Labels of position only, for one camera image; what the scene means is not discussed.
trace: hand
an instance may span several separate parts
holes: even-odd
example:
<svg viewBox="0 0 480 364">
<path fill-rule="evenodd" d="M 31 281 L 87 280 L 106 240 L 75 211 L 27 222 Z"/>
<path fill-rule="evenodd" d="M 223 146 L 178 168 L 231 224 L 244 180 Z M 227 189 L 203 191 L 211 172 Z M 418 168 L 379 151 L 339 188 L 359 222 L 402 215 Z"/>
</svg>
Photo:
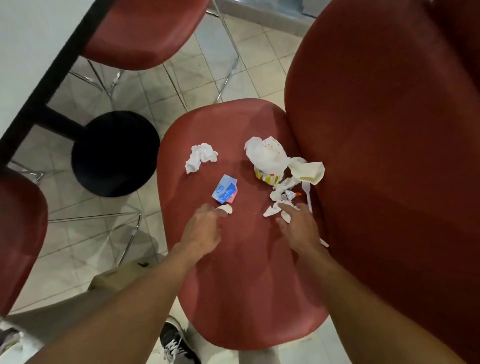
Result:
<svg viewBox="0 0 480 364">
<path fill-rule="evenodd" d="M 209 204 L 202 205 L 185 226 L 179 244 L 191 251 L 197 260 L 212 252 L 220 242 L 220 229 L 216 220 L 226 216 L 224 210 L 215 210 Z"/>
<path fill-rule="evenodd" d="M 282 218 L 275 219 L 290 248 L 300 255 L 308 254 L 312 249 L 318 249 L 321 244 L 320 235 L 308 206 L 298 204 L 299 210 L 286 204 L 278 204 L 278 206 L 291 217 L 289 224 Z"/>
</svg>

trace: black round table base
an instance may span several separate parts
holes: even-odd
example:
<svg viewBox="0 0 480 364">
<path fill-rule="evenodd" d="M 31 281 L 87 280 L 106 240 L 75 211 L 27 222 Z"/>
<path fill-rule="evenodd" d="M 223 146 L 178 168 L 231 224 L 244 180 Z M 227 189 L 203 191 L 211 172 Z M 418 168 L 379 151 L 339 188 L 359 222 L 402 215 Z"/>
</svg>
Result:
<svg viewBox="0 0 480 364">
<path fill-rule="evenodd" d="M 138 190 L 153 175 L 160 138 L 155 127 L 132 111 L 112 111 L 86 126 L 72 150 L 72 169 L 91 193 L 118 197 Z"/>
</svg>

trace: black sneaker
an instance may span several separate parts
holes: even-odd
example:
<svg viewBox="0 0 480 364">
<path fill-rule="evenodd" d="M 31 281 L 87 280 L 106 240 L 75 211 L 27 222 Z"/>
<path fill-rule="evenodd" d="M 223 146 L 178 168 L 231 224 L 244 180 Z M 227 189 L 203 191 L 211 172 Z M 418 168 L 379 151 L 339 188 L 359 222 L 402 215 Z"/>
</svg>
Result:
<svg viewBox="0 0 480 364">
<path fill-rule="evenodd" d="M 185 340 L 179 322 L 171 316 L 167 318 L 160 333 L 160 342 L 168 364 L 173 364 L 177 358 L 182 358 L 183 363 L 202 364 L 197 354 Z"/>
</svg>

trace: white shoelace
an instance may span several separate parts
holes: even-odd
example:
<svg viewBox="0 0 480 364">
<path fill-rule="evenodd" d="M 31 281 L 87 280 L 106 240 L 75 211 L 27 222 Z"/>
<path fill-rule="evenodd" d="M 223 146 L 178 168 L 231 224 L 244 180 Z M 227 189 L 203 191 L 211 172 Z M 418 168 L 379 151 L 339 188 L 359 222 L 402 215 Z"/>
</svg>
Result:
<svg viewBox="0 0 480 364">
<path fill-rule="evenodd" d="M 180 338 L 180 341 L 178 343 L 175 340 L 172 340 L 167 345 L 165 345 L 165 348 L 163 349 L 163 358 L 165 360 L 168 360 L 169 364 L 173 364 L 175 362 L 178 354 L 184 355 L 187 353 L 184 349 L 180 348 L 181 341 L 182 338 Z"/>
</svg>

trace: red chair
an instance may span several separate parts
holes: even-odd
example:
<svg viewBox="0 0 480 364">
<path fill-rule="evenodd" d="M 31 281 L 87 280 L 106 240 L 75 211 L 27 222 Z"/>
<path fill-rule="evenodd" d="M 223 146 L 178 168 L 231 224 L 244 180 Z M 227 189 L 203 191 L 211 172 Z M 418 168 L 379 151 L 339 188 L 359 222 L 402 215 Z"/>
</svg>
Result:
<svg viewBox="0 0 480 364">
<path fill-rule="evenodd" d="M 478 22 L 456 20 L 463 40 L 480 44 Z M 208 341 L 265 348 L 309 334 L 327 316 L 305 264 L 262 216 L 271 188 L 255 178 L 243 146 L 271 135 L 288 155 L 324 162 L 312 199 L 332 256 L 467 362 L 480 361 L 480 97 L 457 55 L 465 42 L 449 43 L 439 24 L 421 0 L 333 0 L 293 59 L 286 113 L 236 100 L 169 128 L 158 155 L 169 249 L 194 209 L 214 203 L 220 177 L 238 179 L 222 242 L 179 295 Z M 187 175 L 190 147 L 200 143 L 218 162 Z"/>
<path fill-rule="evenodd" d="M 21 174 L 0 172 L 0 316 L 9 313 L 47 233 L 47 202 Z"/>
<path fill-rule="evenodd" d="M 220 90 L 221 94 L 240 60 L 240 54 L 215 0 L 211 1 L 237 53 L 235 64 Z M 100 90 L 104 88 L 111 96 L 124 70 L 147 70 L 163 64 L 177 53 L 194 33 L 205 15 L 209 2 L 210 0 L 116 1 L 83 53 L 101 86 L 88 77 L 71 73 Z M 105 88 L 90 61 L 120 69 L 109 89 Z"/>
</svg>

